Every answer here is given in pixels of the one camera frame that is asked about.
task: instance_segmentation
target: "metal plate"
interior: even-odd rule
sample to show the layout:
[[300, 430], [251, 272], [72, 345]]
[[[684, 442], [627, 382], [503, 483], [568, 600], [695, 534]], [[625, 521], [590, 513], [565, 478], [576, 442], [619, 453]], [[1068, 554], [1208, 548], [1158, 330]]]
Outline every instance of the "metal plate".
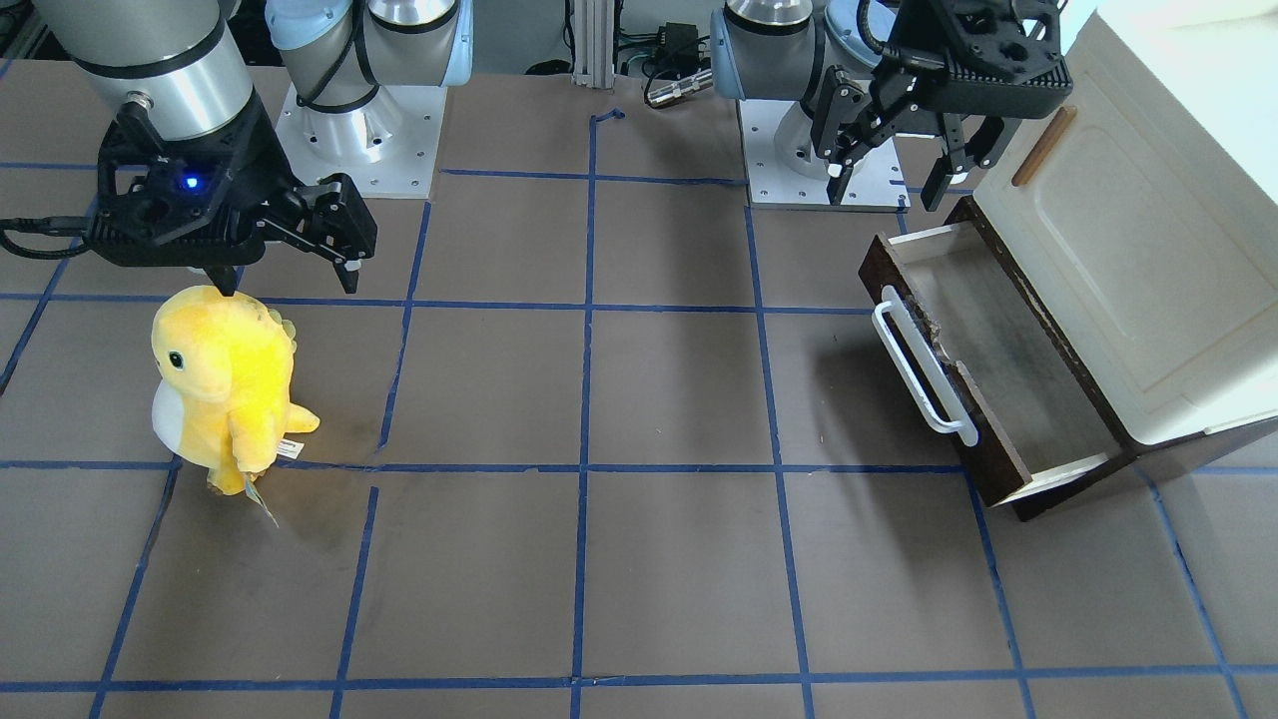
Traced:
[[316, 183], [332, 172], [346, 172], [355, 180], [359, 193], [367, 197], [423, 199], [431, 197], [431, 179], [435, 176], [435, 157], [440, 149], [440, 130], [443, 126], [443, 87], [386, 87], [404, 110], [406, 121], [415, 123], [406, 134], [401, 151], [368, 165], [337, 166], [318, 157], [307, 140], [302, 120], [295, 111], [296, 88], [289, 86], [284, 110], [275, 124], [280, 144], [293, 165], [293, 172], [305, 183]]
[[896, 212], [910, 206], [905, 175], [889, 139], [872, 149], [847, 185], [842, 204], [826, 198], [826, 180], [795, 172], [777, 157], [772, 138], [781, 117], [794, 102], [785, 100], [743, 100], [740, 106], [741, 147], [745, 170], [750, 179], [750, 203], [768, 207], [803, 209], [843, 209], [860, 212]]

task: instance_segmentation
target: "wooden drawer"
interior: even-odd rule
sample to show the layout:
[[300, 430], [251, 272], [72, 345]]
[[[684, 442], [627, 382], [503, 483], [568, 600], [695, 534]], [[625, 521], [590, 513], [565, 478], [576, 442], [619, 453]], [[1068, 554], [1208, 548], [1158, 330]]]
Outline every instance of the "wooden drawer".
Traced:
[[960, 221], [875, 236], [860, 275], [874, 322], [928, 424], [952, 433], [987, 506], [1026, 498], [1123, 455], [1051, 321]]

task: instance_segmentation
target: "white plush belly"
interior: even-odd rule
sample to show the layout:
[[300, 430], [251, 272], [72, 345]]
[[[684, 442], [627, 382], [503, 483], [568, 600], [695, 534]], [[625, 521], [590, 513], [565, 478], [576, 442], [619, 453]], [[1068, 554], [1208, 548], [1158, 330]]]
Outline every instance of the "white plush belly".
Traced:
[[156, 397], [151, 401], [151, 429], [155, 430], [160, 442], [169, 448], [169, 452], [178, 453], [181, 444], [181, 423], [185, 411], [181, 406], [181, 396], [173, 386], [160, 381], [156, 388]]

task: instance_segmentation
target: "plush toy arm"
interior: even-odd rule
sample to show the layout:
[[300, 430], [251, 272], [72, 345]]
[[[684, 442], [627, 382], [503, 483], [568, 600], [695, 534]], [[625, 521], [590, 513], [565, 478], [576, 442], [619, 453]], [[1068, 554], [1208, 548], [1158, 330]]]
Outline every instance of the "plush toy arm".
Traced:
[[281, 433], [268, 412], [233, 411], [231, 455], [240, 473], [263, 473], [275, 462]]

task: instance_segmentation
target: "stuffed dinosaur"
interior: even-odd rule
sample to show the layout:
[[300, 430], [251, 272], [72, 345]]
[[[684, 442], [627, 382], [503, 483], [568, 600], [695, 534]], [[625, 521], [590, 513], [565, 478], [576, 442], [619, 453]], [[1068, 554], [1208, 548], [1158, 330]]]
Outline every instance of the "stuffed dinosaur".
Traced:
[[280, 439], [320, 427], [289, 402], [293, 336], [293, 322], [275, 309], [208, 285], [179, 291], [156, 312], [151, 351], [162, 379], [151, 427], [179, 457], [208, 467], [221, 494], [245, 492], [262, 504], [253, 481], [275, 461]]

